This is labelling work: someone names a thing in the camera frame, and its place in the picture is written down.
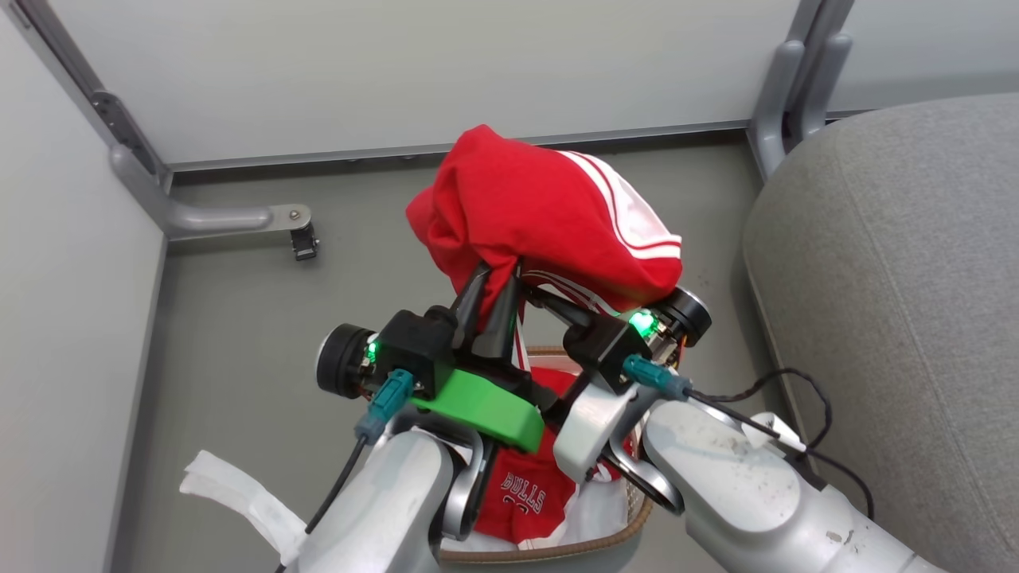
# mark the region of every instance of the gray ottoman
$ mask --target gray ottoman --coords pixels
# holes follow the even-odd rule
[[[877,523],[949,571],[1019,572],[1019,95],[827,126],[767,183],[744,252],[774,358],[832,398],[820,449]],[[786,383],[813,436],[819,402]]]

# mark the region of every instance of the upholstery seam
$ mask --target upholstery seam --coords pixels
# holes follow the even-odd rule
[[[1009,553],[1011,553],[1012,557],[1015,558],[1016,557],[1015,542],[1012,539],[1011,535],[1009,535],[1008,532],[1005,531],[1005,528],[1003,527],[1001,519],[999,518],[998,514],[990,509],[990,500],[986,499],[983,483],[976,476],[973,462],[972,460],[969,459],[968,456],[966,456],[964,449],[959,444],[958,430],[956,429],[955,423],[952,420],[952,416],[949,414],[948,408],[946,407],[945,398],[942,396],[941,388],[938,388],[937,384],[934,383],[934,376],[930,370],[930,365],[927,363],[927,357],[923,353],[922,347],[919,343],[919,340],[917,338],[916,332],[914,331],[913,323],[910,320],[909,313],[906,311],[905,305],[903,304],[902,296],[899,293],[899,287],[898,284],[896,284],[895,279],[892,277],[892,273],[889,271],[890,265],[888,264],[888,261],[884,259],[884,254],[881,252],[877,241],[874,239],[874,236],[870,230],[870,226],[867,224],[866,218],[863,216],[863,213],[860,210],[859,204],[856,201],[856,197],[854,195],[852,188],[846,181],[846,173],[845,169],[843,168],[843,160],[842,160],[843,155],[839,150],[839,148],[842,147],[841,144],[842,144],[842,131],[840,129],[836,132],[836,152],[837,152],[836,156],[838,157],[836,165],[839,168],[839,178],[842,179],[843,189],[846,190],[846,195],[849,197],[850,204],[852,204],[853,210],[856,212],[856,216],[857,218],[859,218],[860,224],[863,226],[863,230],[866,233],[867,240],[870,242],[871,248],[874,250],[874,254],[877,255],[877,259],[880,262],[881,273],[884,275],[884,278],[892,287],[892,293],[895,295],[896,312],[902,319],[902,321],[905,323],[906,329],[909,332],[910,342],[913,345],[913,350],[916,352],[917,358],[919,358],[920,364],[923,366],[923,371],[926,375],[930,392],[934,396],[934,400],[937,401],[940,417],[942,418],[942,421],[945,423],[945,426],[949,428],[949,433],[952,437],[952,445],[954,446],[955,454],[959,459],[963,461],[963,466],[966,468],[966,477],[968,478],[968,481],[970,481],[971,484],[976,486],[975,487],[976,498],[980,502],[979,503],[980,513],[982,513],[985,517],[986,516],[990,517],[989,521],[994,525],[993,529],[995,530],[996,533],[998,533],[1001,536],[1002,540],[1005,541],[1005,545],[1008,548]]]

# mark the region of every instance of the gray metal leg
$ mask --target gray metal leg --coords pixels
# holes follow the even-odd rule
[[[853,39],[848,34],[836,34],[824,41],[813,73],[807,76],[800,99],[790,111],[789,124],[796,143],[824,126],[828,101],[852,47]]]
[[[803,53],[803,42],[798,40],[788,41],[775,50],[747,128],[757,167],[765,180],[786,158],[782,120]]]
[[[222,235],[309,228],[312,212],[307,205],[269,207],[194,207],[170,199],[152,173],[123,145],[110,148],[110,165],[152,220],[171,241]],[[317,243],[311,239],[312,246]]]

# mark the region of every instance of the white cable tag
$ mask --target white cable tag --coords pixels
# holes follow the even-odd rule
[[[754,414],[753,416],[750,416],[750,419],[762,426],[773,429],[774,432],[781,436],[779,438],[779,441],[785,444],[786,446],[789,446],[793,450],[796,450],[797,452],[803,452],[804,450],[807,449],[807,447],[804,446],[802,441],[800,441],[800,436],[797,435],[795,431],[793,431],[793,428],[789,427],[789,424],[784,422],[782,418],[775,416],[771,412],[761,412],[760,414]],[[750,445],[753,446],[754,448],[760,448],[761,446],[764,446],[768,441],[774,439],[770,435],[760,431],[759,429],[749,424],[744,423],[742,424],[742,426],[743,426],[743,433],[746,434],[747,436],[747,441],[749,441]]]
[[[245,516],[289,566],[308,535],[305,522],[252,476],[202,450],[184,468],[180,492],[218,502]]]

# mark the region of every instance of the gray floor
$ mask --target gray floor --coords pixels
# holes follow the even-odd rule
[[[714,325],[687,354],[685,373],[710,394],[745,388],[769,366],[740,257],[759,181],[734,139],[603,155],[683,236],[681,283]],[[353,446],[362,403],[326,395],[314,358],[336,324],[380,327],[401,308],[448,304],[452,290],[404,218],[434,168],[401,168],[189,186],[196,204],[305,203],[321,253],[296,263],[283,236],[171,248],[143,390],[115,572],[264,571],[273,550],[242,518],[177,492],[183,467],[209,450],[248,471],[299,515],[311,516]],[[556,345],[561,328],[533,311],[528,344]],[[743,405],[760,411],[761,402]],[[594,562],[577,570],[597,571]],[[656,510],[631,573],[721,569]]]

